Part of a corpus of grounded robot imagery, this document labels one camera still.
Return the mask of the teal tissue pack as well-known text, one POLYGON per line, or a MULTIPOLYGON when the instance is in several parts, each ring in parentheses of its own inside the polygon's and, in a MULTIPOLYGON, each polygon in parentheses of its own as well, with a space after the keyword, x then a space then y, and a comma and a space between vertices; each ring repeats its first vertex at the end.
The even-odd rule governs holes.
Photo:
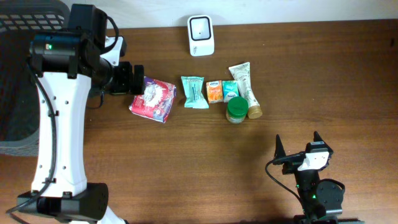
POLYGON ((230 99, 239 96, 238 84, 236 80, 222 81, 223 100, 227 103, 230 99))

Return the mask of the red purple snack package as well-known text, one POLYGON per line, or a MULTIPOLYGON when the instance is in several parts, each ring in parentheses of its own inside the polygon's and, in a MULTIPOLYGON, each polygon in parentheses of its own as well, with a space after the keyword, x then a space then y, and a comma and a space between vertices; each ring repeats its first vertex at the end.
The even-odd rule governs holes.
POLYGON ((129 105, 132 114, 165 123, 169 117, 177 88, 174 84, 144 77, 143 95, 134 97, 129 105))

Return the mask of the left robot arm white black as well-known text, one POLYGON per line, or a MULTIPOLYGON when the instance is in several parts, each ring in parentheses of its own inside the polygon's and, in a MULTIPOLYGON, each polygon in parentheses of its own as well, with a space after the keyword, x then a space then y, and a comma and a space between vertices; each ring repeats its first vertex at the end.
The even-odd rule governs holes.
POLYGON ((74 4, 63 29, 43 31, 30 44, 27 69, 39 92, 39 154, 31 189, 7 210, 61 223, 122 223, 109 207, 104 183, 86 179, 83 138, 89 92, 141 95, 144 67, 122 61, 126 42, 113 20, 92 4, 74 4))

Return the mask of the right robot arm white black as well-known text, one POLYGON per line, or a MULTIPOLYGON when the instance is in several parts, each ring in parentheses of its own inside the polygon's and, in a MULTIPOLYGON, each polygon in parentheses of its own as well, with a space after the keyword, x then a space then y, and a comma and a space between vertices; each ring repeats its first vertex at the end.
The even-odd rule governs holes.
POLYGON ((338 218, 343 213, 345 185, 337 180, 321 179, 319 176, 319 172, 328 167, 332 155, 332 148, 316 131, 313 133, 313 141, 307 143, 304 151, 291 155, 285 153, 280 136, 275 137, 274 158, 266 164, 265 171, 275 183, 299 201, 303 214, 294 216, 294 223, 362 223, 355 218, 338 218), (295 176, 296 192, 270 174, 268 167, 271 164, 281 165, 284 175, 295 176))

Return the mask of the teal pouch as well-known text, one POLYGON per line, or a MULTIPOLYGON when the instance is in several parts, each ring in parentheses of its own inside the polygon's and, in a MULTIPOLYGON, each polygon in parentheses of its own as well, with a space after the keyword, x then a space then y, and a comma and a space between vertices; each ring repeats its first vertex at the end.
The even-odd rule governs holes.
POLYGON ((203 77, 181 77, 184 94, 186 96, 185 108, 208 109, 209 105, 202 93, 203 77))

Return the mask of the orange tissue pack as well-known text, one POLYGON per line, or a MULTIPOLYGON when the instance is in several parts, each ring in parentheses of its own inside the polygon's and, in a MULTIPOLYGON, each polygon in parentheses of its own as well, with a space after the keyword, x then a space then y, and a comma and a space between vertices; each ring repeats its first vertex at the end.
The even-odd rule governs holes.
POLYGON ((209 103, 223 102, 222 81, 212 81, 206 83, 206 94, 209 103))

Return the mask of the white cream tube gold cap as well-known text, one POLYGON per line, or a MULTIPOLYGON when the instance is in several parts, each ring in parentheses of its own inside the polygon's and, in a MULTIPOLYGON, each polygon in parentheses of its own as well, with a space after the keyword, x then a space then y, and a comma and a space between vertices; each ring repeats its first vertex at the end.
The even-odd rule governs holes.
POLYGON ((248 102, 248 118, 258 119, 262 110, 251 87, 251 67, 249 62, 229 67, 233 78, 237 81, 241 96, 248 102))

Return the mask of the green lid glass jar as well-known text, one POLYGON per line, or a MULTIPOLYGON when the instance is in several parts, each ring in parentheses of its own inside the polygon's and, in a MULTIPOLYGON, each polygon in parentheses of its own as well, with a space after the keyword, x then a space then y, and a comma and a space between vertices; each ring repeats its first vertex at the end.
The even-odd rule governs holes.
POLYGON ((233 124, 242 123, 248 113, 248 102, 240 96, 236 96, 228 101, 226 109, 226 119, 233 124))

